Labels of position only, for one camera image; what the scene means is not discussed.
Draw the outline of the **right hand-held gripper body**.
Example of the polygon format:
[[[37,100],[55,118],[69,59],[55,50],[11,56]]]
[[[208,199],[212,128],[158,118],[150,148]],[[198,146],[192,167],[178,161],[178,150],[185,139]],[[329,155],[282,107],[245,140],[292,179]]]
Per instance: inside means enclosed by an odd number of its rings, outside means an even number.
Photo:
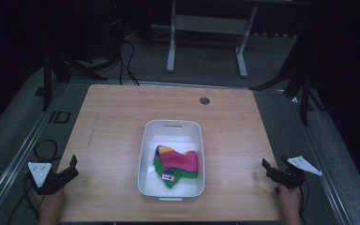
[[[289,165],[285,165],[285,169],[280,171],[273,168],[272,171],[266,171],[266,176],[272,181],[284,185],[286,188],[298,188],[303,186],[305,182],[305,172],[313,173],[321,176],[323,173],[310,164],[302,156],[289,157]]]

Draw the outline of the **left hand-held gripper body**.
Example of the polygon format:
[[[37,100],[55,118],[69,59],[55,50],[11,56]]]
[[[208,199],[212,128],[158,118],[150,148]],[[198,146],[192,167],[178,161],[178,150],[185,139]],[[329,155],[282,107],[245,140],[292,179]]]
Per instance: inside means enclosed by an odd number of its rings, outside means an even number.
[[[31,173],[32,186],[38,195],[54,194],[65,184],[58,173],[52,172],[49,162],[29,162],[27,167]]]

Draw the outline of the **person's right hand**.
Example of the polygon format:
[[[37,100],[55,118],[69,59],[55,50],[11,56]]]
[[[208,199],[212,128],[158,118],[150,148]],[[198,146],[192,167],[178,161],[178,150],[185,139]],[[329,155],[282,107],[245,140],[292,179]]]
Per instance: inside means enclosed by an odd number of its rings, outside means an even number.
[[[299,210],[302,204],[302,195],[299,188],[288,189],[278,185],[278,207],[286,225],[301,225]]]

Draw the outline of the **person's left hand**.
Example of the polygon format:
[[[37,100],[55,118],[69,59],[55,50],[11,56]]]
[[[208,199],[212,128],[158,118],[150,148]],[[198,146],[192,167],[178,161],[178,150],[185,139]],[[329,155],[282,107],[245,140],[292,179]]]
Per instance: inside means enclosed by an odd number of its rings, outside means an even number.
[[[66,195],[60,188],[51,195],[35,195],[37,201],[38,220],[37,225],[57,225],[61,217]]]

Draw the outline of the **black metal stand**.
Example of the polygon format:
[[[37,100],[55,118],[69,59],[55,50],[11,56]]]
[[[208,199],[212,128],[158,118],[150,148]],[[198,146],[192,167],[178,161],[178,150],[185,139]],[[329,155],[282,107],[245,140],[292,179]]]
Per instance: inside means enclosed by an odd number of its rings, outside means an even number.
[[[250,90],[263,91],[277,83],[289,79],[284,93],[287,97],[295,98],[301,93],[299,116],[305,126],[308,125],[308,100],[311,94],[311,80],[318,59],[318,49],[314,46],[315,36],[309,31],[302,31],[297,37],[294,45],[278,75],[268,82],[250,87]]]
[[[53,100],[52,73],[62,82],[68,82],[70,75],[68,66],[78,69],[86,76],[98,80],[107,81],[107,78],[97,75],[92,69],[83,66],[77,60],[65,55],[62,52],[47,52],[43,56],[43,107],[42,111],[46,112]]]

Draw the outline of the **colourful striped cloth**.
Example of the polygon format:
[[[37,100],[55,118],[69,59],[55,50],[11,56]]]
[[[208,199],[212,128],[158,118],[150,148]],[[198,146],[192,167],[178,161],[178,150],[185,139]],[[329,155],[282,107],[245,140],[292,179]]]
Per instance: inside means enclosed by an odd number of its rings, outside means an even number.
[[[198,177],[198,157],[193,150],[179,153],[169,146],[159,145],[153,165],[167,188],[173,188],[182,178]]]

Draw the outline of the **white plastic basin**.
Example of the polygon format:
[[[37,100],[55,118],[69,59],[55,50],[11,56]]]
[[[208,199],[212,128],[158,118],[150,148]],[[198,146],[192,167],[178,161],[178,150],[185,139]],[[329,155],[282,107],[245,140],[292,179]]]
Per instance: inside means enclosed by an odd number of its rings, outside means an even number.
[[[169,146],[179,153],[195,151],[198,157],[198,177],[182,178],[173,188],[165,186],[153,165],[159,145]],[[192,121],[152,120],[145,126],[138,169],[138,189],[149,202],[192,202],[204,191],[204,149],[200,126]]]

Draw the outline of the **white metal desk frame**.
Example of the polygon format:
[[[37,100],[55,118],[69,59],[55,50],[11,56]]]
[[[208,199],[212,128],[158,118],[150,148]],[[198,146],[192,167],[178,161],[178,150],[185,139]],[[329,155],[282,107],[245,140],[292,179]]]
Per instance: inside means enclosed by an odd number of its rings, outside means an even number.
[[[244,59],[244,51],[257,10],[257,7],[252,7],[248,14],[248,18],[243,20],[184,15],[178,14],[176,12],[176,0],[172,0],[170,47],[168,52],[166,71],[174,71],[176,55],[175,37],[177,31],[218,33],[238,35],[242,37],[241,44],[234,49],[234,52],[239,75],[241,78],[246,78],[248,76],[248,70]]]

